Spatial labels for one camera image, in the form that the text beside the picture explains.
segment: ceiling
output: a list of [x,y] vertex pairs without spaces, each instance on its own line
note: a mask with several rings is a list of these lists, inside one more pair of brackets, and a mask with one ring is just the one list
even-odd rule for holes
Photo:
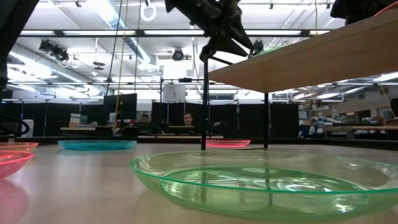
[[[239,3],[243,11],[242,23],[245,29],[337,29],[344,25],[344,20],[330,17],[330,8],[327,9],[327,1],[318,0],[315,8],[313,0],[273,0],[273,9],[270,9],[270,1],[266,0],[241,0]],[[125,28],[134,30],[148,29],[191,29],[189,20],[178,10],[174,9],[166,13],[162,0],[152,0],[152,8],[146,8],[145,1],[129,0],[80,0],[81,7],[77,7],[72,0],[40,0],[35,11],[31,15],[24,30],[110,30],[111,27],[101,16],[99,11],[116,12],[121,10],[121,21]],[[251,37],[251,40],[262,40],[265,49],[284,46],[307,39],[308,37]],[[55,45],[67,49],[70,58],[77,58],[80,66],[75,68],[67,63],[57,63],[49,56],[43,55],[39,50],[42,40],[49,40]],[[96,44],[95,37],[19,37],[17,45],[23,47],[37,55],[38,62],[40,57],[53,62],[54,67],[66,67],[65,69],[80,76],[84,82],[103,82],[111,74],[113,81],[118,81],[118,76],[122,76],[121,82],[156,82],[156,84],[146,83],[136,85],[138,90],[153,90],[157,92],[160,88],[159,66],[163,67],[163,78],[200,78],[203,75],[203,67],[198,60],[198,53],[206,45],[208,39],[204,37],[136,37],[136,42],[148,55],[152,55],[157,65],[156,69],[145,69],[140,67],[141,62],[137,60],[132,49],[127,46],[122,38],[100,37]],[[189,55],[189,60],[174,62],[171,60],[171,53],[176,48],[181,48],[185,55]],[[218,52],[217,57],[230,62],[245,60],[223,52]],[[94,70],[93,62],[102,62],[104,70]],[[210,62],[209,69],[214,70],[225,65],[219,62]],[[317,94],[326,89],[336,88],[335,86],[310,86],[306,89],[298,90],[295,95],[303,92],[309,93],[316,91]],[[133,88],[132,85],[121,85],[120,89]],[[117,85],[111,85],[110,89],[117,90]],[[211,86],[211,90],[227,89],[237,90],[234,86]]]

